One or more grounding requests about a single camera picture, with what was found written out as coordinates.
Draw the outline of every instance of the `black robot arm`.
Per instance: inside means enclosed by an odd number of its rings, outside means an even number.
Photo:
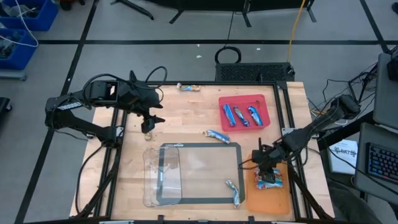
[[[99,76],[114,77],[108,74]],[[106,146],[114,147],[115,144],[120,143],[118,142],[117,128],[97,126],[75,117],[71,110],[82,106],[88,109],[91,107],[113,107],[134,113],[144,118],[144,122],[141,124],[143,133],[152,130],[155,123],[165,121],[149,113],[150,108],[163,108],[155,88],[149,87],[146,82],[137,80],[133,72],[130,72],[130,80],[114,77],[115,80],[92,81],[95,78],[86,83],[80,91],[49,98],[45,106],[46,126],[54,129],[72,128],[85,135],[96,136]]]
[[[325,114],[320,115],[306,127],[296,129],[282,136],[273,143],[273,146],[261,144],[261,139],[259,138],[259,149],[252,151],[251,160],[258,165],[259,175],[262,180],[274,183],[275,175],[272,168],[276,167],[277,163],[282,161],[290,162],[292,158],[301,153],[301,150],[307,146],[314,134],[319,133],[323,128],[339,119],[353,119],[360,111],[361,107],[351,96],[342,95],[331,102],[331,106]],[[308,189],[303,185],[292,166],[288,167],[288,172],[303,195],[308,199],[317,215],[320,218],[331,218],[323,211]]]

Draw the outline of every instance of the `red plastic bin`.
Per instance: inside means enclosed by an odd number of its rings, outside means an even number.
[[[236,125],[233,127],[229,125],[229,121],[225,115],[223,109],[223,106],[225,104],[229,104],[229,107],[231,108],[232,114],[234,116]],[[263,129],[271,123],[264,95],[257,94],[242,96],[223,96],[218,99],[218,105],[220,107],[221,127],[223,128],[223,131],[250,131],[255,129]],[[234,106],[238,106],[239,109],[242,111],[243,116],[250,122],[251,125],[249,127],[245,127],[243,125],[242,121],[233,110]],[[259,113],[262,120],[262,126],[258,126],[256,122],[254,122],[253,117],[249,113],[248,106],[253,106],[257,109],[257,112]]]

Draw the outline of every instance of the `wooden tabletop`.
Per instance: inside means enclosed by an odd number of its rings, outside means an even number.
[[[310,123],[307,98],[303,83],[288,83],[290,104],[292,107],[296,127],[304,127]],[[263,144],[272,144],[280,137],[280,127],[275,107],[275,98],[271,86],[202,86],[200,92],[180,91],[175,86],[163,86],[163,109],[151,109],[151,114],[166,119],[165,123],[156,124],[152,131],[152,140],[146,141],[141,133],[142,118],[130,114],[127,118],[126,131],[123,142],[118,181],[114,195],[112,219],[116,220],[156,220],[158,215],[165,215],[166,220],[236,220],[247,221],[248,216],[254,215],[255,220],[294,220],[293,210],[288,215],[273,215],[266,213],[251,213],[246,210],[245,201],[239,209],[233,204],[182,204],[166,207],[146,207],[142,199],[144,196],[144,162],[142,154],[146,149],[159,148],[167,142],[219,142],[213,138],[206,138],[203,132],[208,129],[221,132],[218,98],[221,96],[263,94],[266,98],[271,124],[250,133],[228,133],[232,142],[241,146],[242,158],[248,157],[253,149],[257,149],[257,139],[262,138]],[[280,91],[284,121],[286,127],[287,113],[285,110],[283,93]],[[97,108],[93,122],[100,126],[111,124],[113,109]],[[90,140],[86,147],[85,159],[100,146],[97,139]],[[311,140],[310,148],[318,150],[315,140]],[[90,200],[97,190],[103,166],[105,150],[100,151],[86,165],[80,182],[80,209]],[[328,186],[323,172],[320,156],[312,151],[308,152],[308,162],[304,166],[305,177],[309,191],[323,209],[334,217]],[[305,216],[302,195],[298,188],[298,201],[301,216]],[[104,193],[101,214],[105,214],[108,191]],[[72,206],[71,215],[75,215]]]

